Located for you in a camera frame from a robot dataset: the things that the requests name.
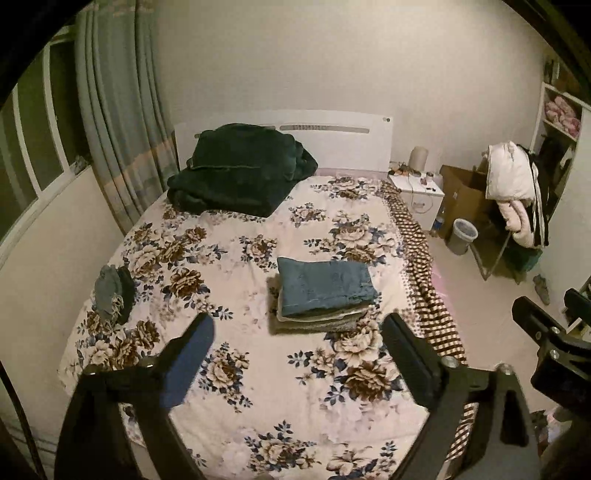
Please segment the blue denim jeans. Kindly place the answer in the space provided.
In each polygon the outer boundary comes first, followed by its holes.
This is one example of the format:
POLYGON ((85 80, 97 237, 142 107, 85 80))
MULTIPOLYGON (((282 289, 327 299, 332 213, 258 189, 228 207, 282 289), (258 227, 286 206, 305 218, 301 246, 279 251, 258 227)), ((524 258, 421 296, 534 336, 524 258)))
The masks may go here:
POLYGON ((280 272, 280 314, 307 317, 369 305, 378 296, 367 264, 329 260, 304 262, 277 259, 280 272))

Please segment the small grey-green cloth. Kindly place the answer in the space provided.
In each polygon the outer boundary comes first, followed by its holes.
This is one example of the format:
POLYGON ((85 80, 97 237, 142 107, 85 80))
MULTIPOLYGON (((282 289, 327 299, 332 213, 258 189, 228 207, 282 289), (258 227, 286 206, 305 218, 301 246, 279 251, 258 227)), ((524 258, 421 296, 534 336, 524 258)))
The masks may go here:
POLYGON ((127 322, 135 296, 135 285, 128 268, 104 265, 94 285, 95 310, 111 325, 127 322))

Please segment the floral bed quilt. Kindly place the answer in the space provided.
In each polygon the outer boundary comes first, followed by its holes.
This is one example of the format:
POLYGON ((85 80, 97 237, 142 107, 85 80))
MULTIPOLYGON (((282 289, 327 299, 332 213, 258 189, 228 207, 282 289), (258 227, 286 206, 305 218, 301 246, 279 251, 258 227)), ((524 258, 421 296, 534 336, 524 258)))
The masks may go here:
POLYGON ((388 180, 311 177, 266 218, 192 215, 161 197, 111 263, 134 280, 130 316, 110 326, 86 301, 59 379, 72 392, 86 366, 133 366, 198 313, 211 315, 211 350, 171 417, 212 479, 386 479, 427 411, 384 346, 383 320, 398 313, 439 354, 465 359, 432 282, 427 237, 388 180), (276 316, 283 257, 362 262, 377 299, 349 332, 284 332, 276 316))

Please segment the grey waste bin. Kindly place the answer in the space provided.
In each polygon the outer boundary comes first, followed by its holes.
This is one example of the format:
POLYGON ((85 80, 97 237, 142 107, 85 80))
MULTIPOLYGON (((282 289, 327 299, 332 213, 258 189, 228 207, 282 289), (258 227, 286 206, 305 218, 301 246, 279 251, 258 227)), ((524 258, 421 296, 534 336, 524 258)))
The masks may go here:
POLYGON ((467 253, 478 235, 478 229, 470 221, 457 218, 454 220, 447 246, 455 255, 462 256, 467 253))

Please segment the beige folded pants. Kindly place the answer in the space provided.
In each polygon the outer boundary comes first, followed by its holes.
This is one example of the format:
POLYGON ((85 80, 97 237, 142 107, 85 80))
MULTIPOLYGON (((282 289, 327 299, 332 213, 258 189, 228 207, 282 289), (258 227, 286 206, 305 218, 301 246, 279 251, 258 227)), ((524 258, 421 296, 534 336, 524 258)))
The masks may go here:
POLYGON ((362 306, 342 313, 322 314, 311 320, 293 320, 280 315, 280 276, 266 279, 269 330, 271 334, 341 333, 353 331, 356 322, 365 316, 370 307, 362 306))

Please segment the folding chair with clothes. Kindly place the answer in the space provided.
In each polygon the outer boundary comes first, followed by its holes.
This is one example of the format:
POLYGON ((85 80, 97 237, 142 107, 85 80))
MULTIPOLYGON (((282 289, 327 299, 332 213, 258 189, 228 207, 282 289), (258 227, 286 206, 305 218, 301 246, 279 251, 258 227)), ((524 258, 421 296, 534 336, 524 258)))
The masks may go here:
MULTIPOLYGON (((538 156, 519 146, 529 156, 535 199, 532 202, 490 200, 493 206, 486 221, 479 225, 480 237, 471 247, 485 280, 504 264, 517 282, 523 281, 549 245, 551 180, 538 156)), ((482 162, 486 176, 487 150, 482 162)))

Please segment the white puffy jacket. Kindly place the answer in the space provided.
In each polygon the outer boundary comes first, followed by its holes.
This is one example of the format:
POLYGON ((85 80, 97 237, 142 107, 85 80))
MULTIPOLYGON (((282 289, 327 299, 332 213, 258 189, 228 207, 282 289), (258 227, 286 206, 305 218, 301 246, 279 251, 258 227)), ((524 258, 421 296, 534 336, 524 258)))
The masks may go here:
POLYGON ((493 201, 535 199, 535 186, 527 152, 512 141, 490 145, 485 196, 493 201))

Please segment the brown cardboard box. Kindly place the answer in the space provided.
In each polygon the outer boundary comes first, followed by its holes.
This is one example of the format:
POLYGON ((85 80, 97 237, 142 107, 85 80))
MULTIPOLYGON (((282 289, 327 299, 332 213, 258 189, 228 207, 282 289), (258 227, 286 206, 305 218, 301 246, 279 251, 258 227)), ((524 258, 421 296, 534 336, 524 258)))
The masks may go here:
POLYGON ((443 176, 445 194, 442 202, 445 210, 444 223, 440 237, 447 240, 457 218, 479 226, 488 218, 493 202, 485 198, 487 176, 484 173, 449 165, 443 165, 440 173, 443 176))

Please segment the white nightstand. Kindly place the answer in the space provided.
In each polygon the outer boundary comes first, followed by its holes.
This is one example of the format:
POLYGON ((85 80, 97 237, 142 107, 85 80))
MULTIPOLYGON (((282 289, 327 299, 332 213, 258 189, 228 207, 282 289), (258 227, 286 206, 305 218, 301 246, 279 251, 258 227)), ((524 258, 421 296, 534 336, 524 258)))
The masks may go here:
POLYGON ((389 179, 401 192, 414 219, 424 231, 432 229, 444 200, 444 192, 427 174, 395 173, 389 179))

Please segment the white wardrobe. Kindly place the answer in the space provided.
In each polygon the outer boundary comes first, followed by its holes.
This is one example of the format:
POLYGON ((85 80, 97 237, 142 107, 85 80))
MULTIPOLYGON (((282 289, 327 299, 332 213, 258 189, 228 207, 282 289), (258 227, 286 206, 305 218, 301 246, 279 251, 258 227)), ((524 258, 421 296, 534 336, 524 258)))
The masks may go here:
POLYGON ((547 280, 551 311, 567 324, 564 293, 570 288, 583 290, 590 284, 590 105, 543 83, 530 149, 539 153, 548 147, 550 139, 559 144, 559 149, 550 161, 549 245, 534 271, 547 280), (544 106, 557 96, 567 100, 581 121, 577 138, 546 119, 544 106))

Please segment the pink folded blanket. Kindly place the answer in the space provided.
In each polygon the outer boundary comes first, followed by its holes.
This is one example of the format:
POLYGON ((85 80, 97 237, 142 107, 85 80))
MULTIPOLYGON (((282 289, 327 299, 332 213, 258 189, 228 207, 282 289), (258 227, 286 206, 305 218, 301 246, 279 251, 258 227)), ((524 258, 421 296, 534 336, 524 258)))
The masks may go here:
POLYGON ((546 119, 557 128, 577 138, 580 133, 581 121, 574 108, 562 96, 548 101, 544 106, 546 119))

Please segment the beige table lamp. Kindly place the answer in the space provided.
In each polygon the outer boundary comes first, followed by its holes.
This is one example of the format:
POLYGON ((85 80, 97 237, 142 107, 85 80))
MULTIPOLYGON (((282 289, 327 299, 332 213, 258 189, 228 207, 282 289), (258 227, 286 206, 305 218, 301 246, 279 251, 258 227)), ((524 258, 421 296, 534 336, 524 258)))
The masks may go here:
POLYGON ((423 146, 416 146, 409 158, 409 167, 418 172, 426 170, 426 164, 429 156, 429 150, 423 146))

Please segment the white bed headboard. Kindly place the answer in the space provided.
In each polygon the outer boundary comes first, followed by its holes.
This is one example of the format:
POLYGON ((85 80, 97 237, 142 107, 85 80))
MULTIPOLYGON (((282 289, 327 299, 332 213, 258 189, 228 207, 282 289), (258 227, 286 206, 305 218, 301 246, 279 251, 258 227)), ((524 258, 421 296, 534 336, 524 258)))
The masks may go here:
POLYGON ((294 136, 322 170, 386 174, 393 121, 385 115, 328 110, 259 110, 202 114, 174 125, 178 159, 188 159, 200 134, 230 123, 273 128, 294 136))

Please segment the grey striped curtain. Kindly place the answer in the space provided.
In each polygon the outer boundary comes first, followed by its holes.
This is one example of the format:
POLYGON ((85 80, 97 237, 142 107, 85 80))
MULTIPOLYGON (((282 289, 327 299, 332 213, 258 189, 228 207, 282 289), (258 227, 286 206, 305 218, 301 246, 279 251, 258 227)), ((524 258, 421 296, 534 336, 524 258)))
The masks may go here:
POLYGON ((151 1, 92 1, 76 17, 83 128, 99 187, 122 232, 178 168, 158 87, 151 1))

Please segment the window frame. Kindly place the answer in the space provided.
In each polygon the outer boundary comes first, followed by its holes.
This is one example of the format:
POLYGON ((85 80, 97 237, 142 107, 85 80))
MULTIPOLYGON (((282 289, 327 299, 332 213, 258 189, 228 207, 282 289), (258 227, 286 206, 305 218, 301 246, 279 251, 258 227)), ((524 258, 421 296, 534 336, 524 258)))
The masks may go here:
POLYGON ((74 27, 41 49, 1 108, 1 261, 88 165, 74 27))

